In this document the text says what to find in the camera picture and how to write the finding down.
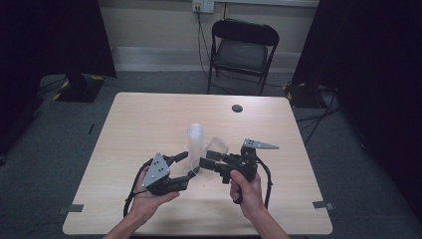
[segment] wall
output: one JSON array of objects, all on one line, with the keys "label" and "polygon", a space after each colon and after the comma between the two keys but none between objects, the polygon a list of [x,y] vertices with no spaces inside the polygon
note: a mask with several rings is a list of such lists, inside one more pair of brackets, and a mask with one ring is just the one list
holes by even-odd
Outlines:
[{"label": "wall", "polygon": [[[198,19],[191,11],[191,1],[100,0],[100,6],[112,47],[178,49],[197,56],[193,52],[198,50]],[[224,16],[272,26],[281,36],[273,64],[292,69],[303,49],[315,10],[315,7],[216,2],[215,13],[201,14],[200,19],[208,48],[212,24]],[[202,37],[201,48],[205,49]]]}]

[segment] person's right hand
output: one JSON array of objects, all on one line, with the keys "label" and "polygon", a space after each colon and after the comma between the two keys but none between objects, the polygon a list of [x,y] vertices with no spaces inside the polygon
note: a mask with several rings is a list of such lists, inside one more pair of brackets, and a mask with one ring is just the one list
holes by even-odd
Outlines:
[{"label": "person's right hand", "polygon": [[254,214],[266,209],[262,198],[261,177],[257,172],[255,178],[248,182],[242,173],[237,170],[232,170],[230,176],[232,177],[230,196],[236,201],[239,198],[238,190],[242,188],[243,200],[240,207],[243,215],[252,220]]}]

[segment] person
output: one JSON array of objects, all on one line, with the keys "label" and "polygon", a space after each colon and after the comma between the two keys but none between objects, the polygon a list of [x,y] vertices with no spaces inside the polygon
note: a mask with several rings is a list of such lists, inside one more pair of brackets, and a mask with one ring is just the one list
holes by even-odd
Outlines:
[{"label": "person", "polygon": [[[169,192],[165,195],[152,195],[149,191],[140,187],[145,177],[148,167],[140,174],[137,181],[136,194],[132,201],[132,206],[123,219],[115,225],[105,239],[129,238],[138,227],[143,225],[153,216],[155,211],[163,203],[169,202],[180,195],[179,192]],[[271,216],[264,205],[261,193],[261,177],[257,172],[255,179],[248,182],[246,178],[237,170],[230,172],[230,196],[233,201],[239,198],[239,189],[242,189],[243,200],[240,204],[243,215],[251,221],[261,238],[290,238],[277,221]]]}]

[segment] wooden table top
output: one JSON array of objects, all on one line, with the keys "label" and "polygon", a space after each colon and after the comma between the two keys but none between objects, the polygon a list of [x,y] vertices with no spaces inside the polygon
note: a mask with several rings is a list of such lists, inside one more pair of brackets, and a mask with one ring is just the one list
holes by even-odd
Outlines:
[{"label": "wooden table top", "polygon": [[[234,113],[233,105],[243,111]],[[257,149],[272,173],[269,211],[290,235],[329,234],[332,225],[289,102],[284,98],[212,95],[120,93],[111,106],[73,204],[66,234],[107,234],[122,218],[124,200],[139,168],[157,152],[175,155],[186,150],[187,128],[203,125],[205,140],[224,139],[229,152],[240,154],[245,138],[277,145]],[[186,175],[182,160],[173,163],[170,177]],[[267,175],[262,177],[263,197]],[[211,180],[194,177],[187,190],[160,206],[135,234],[141,235],[256,235],[230,186],[216,173]]]}]

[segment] power outlet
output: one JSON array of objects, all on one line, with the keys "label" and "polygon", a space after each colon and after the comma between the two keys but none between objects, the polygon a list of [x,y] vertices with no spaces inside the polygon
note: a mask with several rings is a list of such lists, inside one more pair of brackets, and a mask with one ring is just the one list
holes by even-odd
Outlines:
[{"label": "power outlet", "polygon": [[192,0],[192,12],[214,13],[214,0]]}]

